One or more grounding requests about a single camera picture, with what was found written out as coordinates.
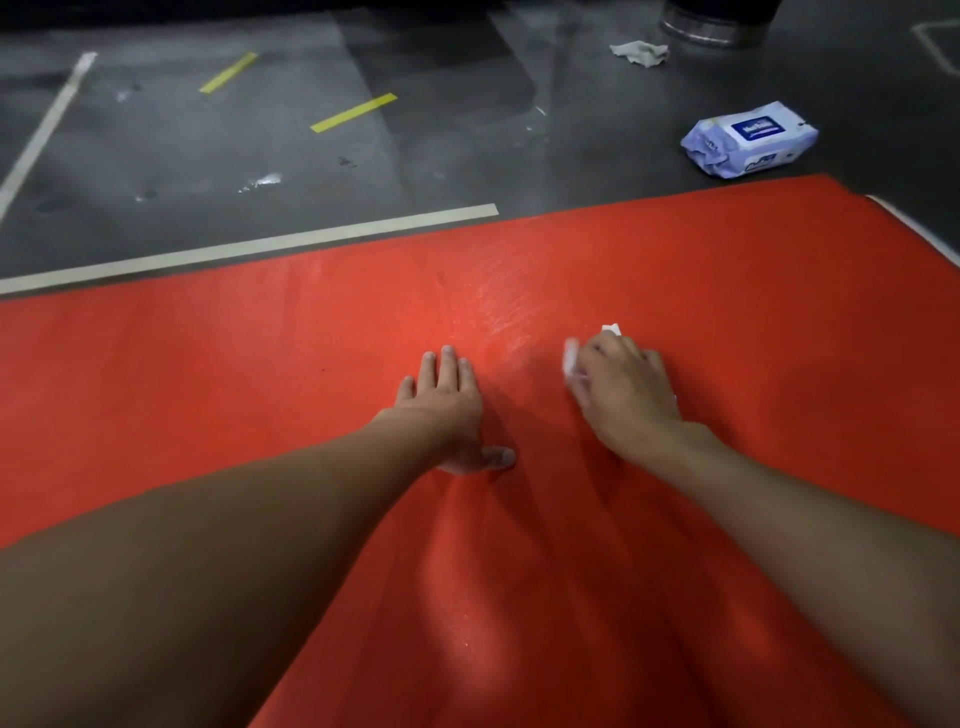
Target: hand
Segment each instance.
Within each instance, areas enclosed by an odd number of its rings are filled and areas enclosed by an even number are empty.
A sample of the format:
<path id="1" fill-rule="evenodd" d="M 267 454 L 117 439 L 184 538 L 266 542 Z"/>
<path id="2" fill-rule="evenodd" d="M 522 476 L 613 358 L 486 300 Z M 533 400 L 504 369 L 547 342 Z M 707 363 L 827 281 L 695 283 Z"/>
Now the hand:
<path id="1" fill-rule="evenodd" d="M 480 443 L 480 419 L 483 399 L 477 388 L 469 361 L 457 360 L 451 346 L 440 354 L 440 372 L 436 373 L 437 355 L 427 352 L 420 363 L 420 377 L 407 376 L 400 382 L 393 410 L 381 415 L 419 415 L 432 421 L 446 442 L 444 461 L 439 468 L 455 475 L 485 470 L 510 468 L 516 453 L 509 448 L 484 448 Z"/>
<path id="2" fill-rule="evenodd" d="M 566 345 L 575 348 L 577 341 Z M 603 331 L 590 339 L 566 383 L 600 441 L 638 465 L 688 427 L 660 355 L 627 336 Z"/>

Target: metal cylinder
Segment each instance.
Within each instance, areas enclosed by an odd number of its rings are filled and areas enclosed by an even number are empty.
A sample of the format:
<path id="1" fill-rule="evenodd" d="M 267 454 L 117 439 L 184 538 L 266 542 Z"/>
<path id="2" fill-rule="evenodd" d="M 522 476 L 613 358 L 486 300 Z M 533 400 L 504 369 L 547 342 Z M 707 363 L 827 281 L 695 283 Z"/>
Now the metal cylinder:
<path id="1" fill-rule="evenodd" d="M 767 36 L 780 0 L 667 0 L 660 26 L 704 45 L 744 48 Z"/>

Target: white floor line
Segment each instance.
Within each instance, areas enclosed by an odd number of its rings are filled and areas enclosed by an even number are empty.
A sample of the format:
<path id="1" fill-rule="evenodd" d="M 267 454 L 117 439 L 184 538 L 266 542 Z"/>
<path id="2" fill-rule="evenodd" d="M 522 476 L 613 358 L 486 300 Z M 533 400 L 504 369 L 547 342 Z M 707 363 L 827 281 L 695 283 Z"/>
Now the white floor line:
<path id="1" fill-rule="evenodd" d="M 84 79 L 86 72 L 90 70 L 90 66 L 93 65 L 95 58 L 97 58 L 96 53 L 84 53 L 80 56 L 80 60 L 77 61 L 77 64 L 73 67 L 70 78 L 66 80 L 63 88 L 60 89 L 60 93 L 57 94 L 57 98 L 54 99 L 54 103 L 50 105 L 50 108 L 43 116 L 40 126 L 36 128 L 34 135 L 30 137 L 30 141 L 27 142 L 27 146 L 24 147 L 23 152 L 20 153 L 20 158 L 13 165 L 10 174 L 7 175 L 7 178 L 0 184 L 0 220 L 3 220 L 7 214 L 13 198 L 16 197 L 16 193 L 20 191 L 20 186 L 23 184 L 23 181 L 27 179 L 30 170 L 34 168 L 40 152 L 43 151 L 47 142 L 50 141 L 50 136 L 63 118 L 66 108 L 70 106 L 73 97 L 77 95 L 77 91 L 80 88 L 80 81 Z"/>
<path id="2" fill-rule="evenodd" d="M 906 212 L 894 207 L 886 200 L 881 200 L 876 195 L 867 195 L 875 203 L 883 207 L 887 212 L 900 220 L 906 227 L 911 229 L 926 242 L 932 245 L 936 251 L 949 260 L 953 265 L 960 268 L 960 255 L 958 255 L 946 242 L 944 242 L 938 235 L 934 234 L 932 231 L 925 228 L 923 225 L 918 223 L 912 217 L 910 217 Z"/>
<path id="3" fill-rule="evenodd" d="M 960 26 L 960 18 L 955 17 L 951 20 L 940 20 L 933 23 L 917 23 L 910 29 L 913 31 L 913 35 L 917 37 L 917 40 L 920 41 L 920 44 L 924 47 L 927 54 L 933 58 L 934 62 L 940 66 L 944 73 L 949 73 L 951 76 L 960 76 L 960 68 L 954 67 L 950 59 L 947 58 L 947 55 L 940 49 L 940 46 L 930 37 L 928 31 L 937 28 L 956 28 L 957 26 Z"/>
<path id="4" fill-rule="evenodd" d="M 39 288 L 49 288 L 67 283 L 79 283 L 86 280 L 108 279 L 116 276 L 127 276 L 131 273 L 144 273 L 163 268 L 174 268 L 193 263 L 206 263 L 211 260 L 239 257 L 241 255 L 256 255 L 272 251 L 301 248 L 305 245 L 349 240 L 354 237 L 380 235 L 385 232 L 411 230 L 413 228 L 429 228 L 446 223 L 459 223 L 465 220 L 475 220 L 481 217 L 494 217 L 500 214 L 496 205 L 478 205 L 475 207 L 458 207 L 440 212 L 426 212 L 421 215 L 408 217 L 394 217 L 389 220 L 377 220 L 372 223 L 344 225 L 340 228 L 326 228 L 310 232 L 295 232 L 290 235 L 264 237 L 259 240 L 247 240 L 243 243 L 227 243 L 213 245 L 208 248 L 195 248 L 192 251 L 178 253 L 164 253 L 162 255 L 147 255 L 128 260 L 119 260 L 115 263 L 100 263 L 85 265 L 81 268 L 66 268 L 49 273 L 36 273 L 32 276 L 19 276 L 11 279 L 0 279 L 0 294 L 20 293 Z"/>

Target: crumpled tissue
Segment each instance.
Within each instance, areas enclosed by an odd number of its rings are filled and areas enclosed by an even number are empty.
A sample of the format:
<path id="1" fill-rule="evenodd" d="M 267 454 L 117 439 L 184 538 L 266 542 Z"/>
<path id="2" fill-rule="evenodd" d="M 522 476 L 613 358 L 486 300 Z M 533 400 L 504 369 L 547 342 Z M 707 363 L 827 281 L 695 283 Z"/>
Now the crumpled tissue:
<path id="1" fill-rule="evenodd" d="M 644 68 L 660 65 L 670 55 L 670 46 L 654 45 L 643 40 L 635 40 L 623 45 L 612 45 L 610 49 L 615 56 L 626 58 L 630 63 L 639 63 Z"/>

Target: wet wipe package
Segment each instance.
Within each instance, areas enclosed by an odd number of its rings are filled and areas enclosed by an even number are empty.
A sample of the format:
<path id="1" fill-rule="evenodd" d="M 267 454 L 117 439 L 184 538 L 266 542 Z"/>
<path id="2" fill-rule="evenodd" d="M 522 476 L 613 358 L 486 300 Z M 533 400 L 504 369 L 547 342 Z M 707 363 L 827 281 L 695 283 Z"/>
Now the wet wipe package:
<path id="1" fill-rule="evenodd" d="M 818 134 L 775 101 L 753 111 L 698 121 L 680 144 L 704 172 L 728 180 L 789 164 L 813 146 Z"/>

